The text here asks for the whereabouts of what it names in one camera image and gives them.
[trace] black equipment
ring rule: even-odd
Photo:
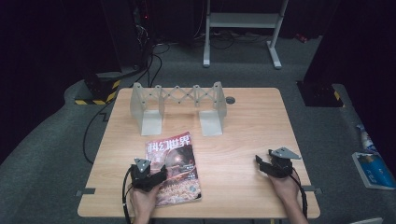
[[[152,188],[161,184],[167,177],[167,170],[165,165],[161,168],[161,171],[151,175],[150,174],[150,164],[151,161],[143,159],[134,159],[136,164],[132,164],[128,169],[122,184],[122,206],[124,210],[125,220],[128,224],[131,224],[131,219],[129,218],[128,208],[127,208],[127,194],[129,190],[142,189],[145,192],[150,192]],[[126,179],[128,175],[131,174],[132,186],[125,192]]]
[[[260,171],[276,178],[285,178],[287,176],[291,177],[301,191],[301,196],[303,198],[303,214],[307,217],[308,203],[306,201],[306,194],[300,181],[296,180],[296,178],[292,176],[294,168],[293,163],[290,160],[299,160],[301,157],[285,147],[281,147],[277,150],[269,149],[268,154],[271,156],[271,164],[263,161],[262,158],[256,155],[256,162],[260,165]]]

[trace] metal stand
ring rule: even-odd
[[[283,0],[279,13],[259,14],[259,13],[211,13],[210,0],[207,0],[206,28],[205,28],[205,48],[204,67],[210,66],[210,27],[243,27],[243,28],[273,28],[274,34],[271,41],[267,41],[267,46],[276,69],[282,68],[280,60],[275,50],[275,44],[279,30],[285,16],[286,7],[289,0]]]
[[[182,96],[177,98],[176,91],[181,92]],[[161,134],[163,112],[165,110],[164,102],[168,98],[178,104],[191,99],[196,107],[200,105],[202,100],[208,98],[213,102],[213,110],[199,112],[203,136],[222,134],[223,120],[227,115],[227,105],[220,82],[216,82],[207,91],[198,85],[188,91],[181,89],[179,86],[167,91],[158,85],[153,89],[144,89],[140,83],[136,82],[132,92],[130,110],[131,115],[137,120],[141,135]],[[150,100],[156,101],[158,108],[149,110],[148,102]]]

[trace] wooden table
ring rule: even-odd
[[[130,114],[132,89],[120,90],[99,147],[78,214],[123,217],[122,180],[134,158],[145,158],[145,142],[191,133],[202,199],[155,209],[153,217],[284,218],[286,213],[255,155],[269,161],[268,149],[287,147],[301,155],[279,90],[224,88],[235,98],[227,105],[223,135],[203,137],[193,102],[165,102],[161,135],[141,136]],[[293,160],[302,184],[310,185],[303,160]],[[308,217],[320,214],[313,192],[307,192]]]

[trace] yellow black hazard tape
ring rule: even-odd
[[[120,85],[120,80],[115,81],[112,86],[111,89],[109,90],[109,93],[106,95],[106,97],[102,98],[102,99],[75,99],[75,103],[76,105],[106,105],[108,103],[110,103],[111,101],[114,100],[114,98],[116,97],[116,93],[117,93],[117,88]]]

